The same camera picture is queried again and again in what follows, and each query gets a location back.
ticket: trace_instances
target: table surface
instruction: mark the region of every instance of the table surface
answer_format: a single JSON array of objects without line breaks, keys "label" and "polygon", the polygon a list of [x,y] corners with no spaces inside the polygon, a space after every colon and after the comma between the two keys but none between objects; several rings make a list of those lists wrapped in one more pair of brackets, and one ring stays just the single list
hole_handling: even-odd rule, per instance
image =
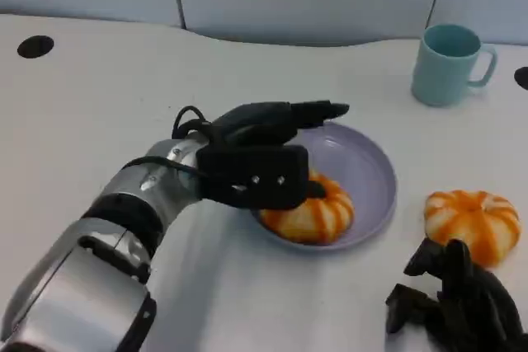
[{"label": "table surface", "polygon": [[[54,49],[19,57],[32,35],[49,35]],[[246,212],[211,202],[186,209],[153,263],[158,317],[144,350],[433,350],[423,331],[385,338],[384,300],[396,283],[431,294],[440,286],[402,273],[424,237],[432,191],[497,192],[528,216],[528,92],[513,79],[528,49],[498,45],[482,95],[433,109],[409,92],[417,44],[250,45],[162,26],[0,16],[0,311],[120,166],[169,136],[180,107],[197,105],[213,119],[244,102],[330,99],[350,103],[340,122],[389,155],[398,178],[393,222],[358,247],[321,256],[272,241]],[[527,266],[521,237],[495,271],[525,323]]]}]

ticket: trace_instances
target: robotic hand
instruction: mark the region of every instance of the robotic hand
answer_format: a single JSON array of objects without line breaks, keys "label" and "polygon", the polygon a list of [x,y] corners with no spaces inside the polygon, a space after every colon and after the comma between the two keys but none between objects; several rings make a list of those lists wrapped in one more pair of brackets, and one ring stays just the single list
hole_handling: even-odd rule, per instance
[{"label": "robotic hand", "polygon": [[424,326],[452,352],[525,352],[528,335],[512,297],[490,272],[474,264],[468,247],[452,240],[446,247],[425,239],[404,273],[429,273],[441,279],[438,301],[397,284],[387,298],[387,333],[406,322]]},{"label": "robotic hand", "polygon": [[[180,125],[188,110],[197,119]],[[347,111],[329,101],[254,103],[210,123],[186,106],[172,139],[126,164],[22,281],[2,351],[138,351],[156,316],[150,261],[177,215],[200,199],[292,209],[316,196],[306,149],[282,144]]]}]

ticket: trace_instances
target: ceramic mug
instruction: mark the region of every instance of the ceramic mug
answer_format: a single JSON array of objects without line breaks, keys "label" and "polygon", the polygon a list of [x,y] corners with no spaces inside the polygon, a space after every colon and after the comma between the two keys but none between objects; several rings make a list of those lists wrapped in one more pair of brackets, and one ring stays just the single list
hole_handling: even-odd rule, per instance
[{"label": "ceramic mug", "polygon": [[[479,54],[492,55],[481,80],[469,80]],[[436,25],[426,29],[420,42],[412,76],[412,94],[429,106],[450,106],[470,93],[471,87],[482,88],[497,66],[497,52],[483,45],[470,29],[458,25]]]}]

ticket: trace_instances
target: wire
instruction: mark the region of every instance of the wire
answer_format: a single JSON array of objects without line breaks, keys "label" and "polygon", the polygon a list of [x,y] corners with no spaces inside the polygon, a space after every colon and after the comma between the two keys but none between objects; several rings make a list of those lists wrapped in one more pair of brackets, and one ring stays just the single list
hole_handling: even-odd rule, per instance
[{"label": "wire", "polygon": [[[180,122],[182,121],[183,115],[188,112],[192,111],[198,119],[189,120],[182,125],[180,125]],[[216,128],[204,117],[203,113],[196,108],[193,105],[188,105],[183,107],[177,114],[176,119],[174,120],[174,126],[172,127],[172,138],[173,139],[184,139],[187,134],[192,131],[198,131],[202,133],[206,138],[209,139],[211,143],[221,143],[222,138],[219,135]],[[176,169],[178,171],[182,171],[185,173],[188,173],[189,175],[197,176],[199,178],[205,179],[208,178],[210,180],[213,180],[214,178],[210,175],[207,175],[206,173],[194,168],[189,167],[187,165],[183,165],[179,162],[175,162],[173,160],[169,160],[165,157],[160,156],[144,156],[135,158],[134,160],[127,162],[121,169],[125,169],[128,167],[133,167],[135,165],[142,165],[142,164],[156,164],[161,165],[163,167]]]},{"label": "wire", "polygon": [[204,172],[201,172],[197,170],[196,168],[189,167],[188,165],[183,165],[183,164],[180,164],[179,162],[174,162],[172,160],[169,160],[168,158],[160,157],[160,156],[144,156],[144,157],[135,158],[134,160],[127,162],[121,169],[133,167],[134,165],[141,165],[141,164],[163,165],[167,168],[177,169],[178,171],[183,171],[193,176],[208,177]]},{"label": "wire", "polygon": [[172,133],[174,134],[174,131],[176,131],[180,127],[180,121],[182,121],[182,117],[185,115],[187,111],[192,111],[196,117],[198,117],[202,121],[207,121],[204,117],[204,114],[193,105],[184,106],[181,108],[181,110],[178,112],[178,115],[176,116],[176,119],[174,120],[174,126],[172,127]]}]

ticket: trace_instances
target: purple plate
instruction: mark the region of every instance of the purple plate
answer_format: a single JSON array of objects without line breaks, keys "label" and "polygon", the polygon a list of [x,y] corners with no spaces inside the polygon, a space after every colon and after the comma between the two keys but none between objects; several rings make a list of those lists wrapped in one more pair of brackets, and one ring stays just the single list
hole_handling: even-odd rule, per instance
[{"label": "purple plate", "polygon": [[396,207],[396,175],[376,143],[335,123],[302,131],[291,143],[305,146],[310,166],[339,182],[352,198],[356,217],[352,226],[330,245],[290,242],[263,226],[275,239],[305,250],[336,250],[365,240],[390,221]]}]

